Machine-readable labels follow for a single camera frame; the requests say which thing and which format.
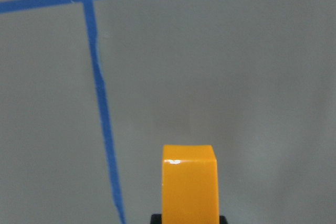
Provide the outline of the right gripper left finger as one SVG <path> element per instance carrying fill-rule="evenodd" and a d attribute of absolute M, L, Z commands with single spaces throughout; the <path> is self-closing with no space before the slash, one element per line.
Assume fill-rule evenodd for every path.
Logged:
<path fill-rule="evenodd" d="M 162 224 L 162 215 L 151 215 L 150 224 Z"/>

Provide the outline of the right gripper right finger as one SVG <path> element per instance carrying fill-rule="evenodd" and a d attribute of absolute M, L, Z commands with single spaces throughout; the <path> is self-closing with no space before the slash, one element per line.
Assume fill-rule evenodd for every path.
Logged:
<path fill-rule="evenodd" d="M 219 224 L 228 224 L 228 221 L 225 216 L 219 216 Z"/>

